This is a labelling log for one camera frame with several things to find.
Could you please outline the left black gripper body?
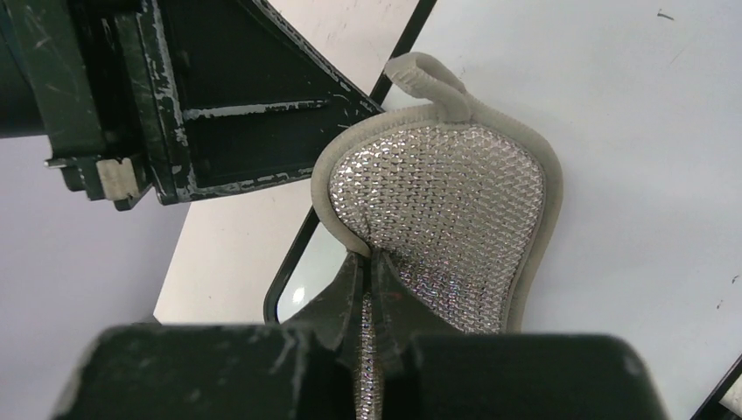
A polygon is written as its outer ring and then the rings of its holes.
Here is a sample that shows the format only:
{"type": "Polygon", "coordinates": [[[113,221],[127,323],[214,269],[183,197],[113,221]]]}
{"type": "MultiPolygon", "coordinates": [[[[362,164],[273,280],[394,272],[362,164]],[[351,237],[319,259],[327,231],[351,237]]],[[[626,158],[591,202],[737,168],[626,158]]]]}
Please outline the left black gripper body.
{"type": "Polygon", "coordinates": [[[160,1],[4,1],[1,31],[66,187],[174,201],[174,68],[160,1]]]}

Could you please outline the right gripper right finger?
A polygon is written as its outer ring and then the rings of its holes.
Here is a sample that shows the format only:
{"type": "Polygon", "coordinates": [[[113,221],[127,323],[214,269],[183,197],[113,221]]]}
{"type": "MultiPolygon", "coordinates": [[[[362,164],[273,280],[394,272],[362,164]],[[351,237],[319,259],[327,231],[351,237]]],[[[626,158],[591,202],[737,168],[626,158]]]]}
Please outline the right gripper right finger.
{"type": "Polygon", "coordinates": [[[402,282],[390,256],[374,250],[370,259],[372,321],[376,359],[385,375],[402,375],[412,339],[419,334],[460,334],[415,296],[402,282]]]}

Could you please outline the silver mesh sponge eraser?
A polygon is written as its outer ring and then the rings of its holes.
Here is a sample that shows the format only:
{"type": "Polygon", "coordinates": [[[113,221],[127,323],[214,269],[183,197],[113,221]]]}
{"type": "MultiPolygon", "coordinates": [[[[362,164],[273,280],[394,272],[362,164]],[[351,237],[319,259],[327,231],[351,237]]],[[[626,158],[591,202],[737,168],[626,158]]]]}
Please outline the silver mesh sponge eraser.
{"type": "Polygon", "coordinates": [[[549,142],[470,94],[438,59],[408,52],[384,71],[421,104],[344,130],[311,176],[319,221],[364,257],[359,419],[382,416],[392,376],[376,359],[372,252],[386,252],[402,283],[462,333],[517,333],[563,199],[549,142]]]}

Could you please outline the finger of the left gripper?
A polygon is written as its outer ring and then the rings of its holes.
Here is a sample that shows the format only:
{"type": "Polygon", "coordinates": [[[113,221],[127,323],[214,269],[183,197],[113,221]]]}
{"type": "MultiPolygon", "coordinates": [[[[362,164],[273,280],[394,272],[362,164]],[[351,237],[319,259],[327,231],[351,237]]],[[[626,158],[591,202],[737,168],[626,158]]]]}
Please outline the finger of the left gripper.
{"type": "Polygon", "coordinates": [[[308,179],[380,107],[267,1],[144,1],[143,108],[164,205],[308,179]]]}

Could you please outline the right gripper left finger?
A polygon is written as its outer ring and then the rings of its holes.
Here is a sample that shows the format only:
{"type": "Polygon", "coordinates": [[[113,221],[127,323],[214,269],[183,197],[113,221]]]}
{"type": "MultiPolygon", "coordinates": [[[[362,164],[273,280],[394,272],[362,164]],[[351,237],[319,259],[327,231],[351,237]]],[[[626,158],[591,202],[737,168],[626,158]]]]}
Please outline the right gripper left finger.
{"type": "Polygon", "coordinates": [[[311,329],[341,366],[354,371],[359,361],[363,296],[364,257],[349,252],[331,283],[284,323],[311,329]]]}

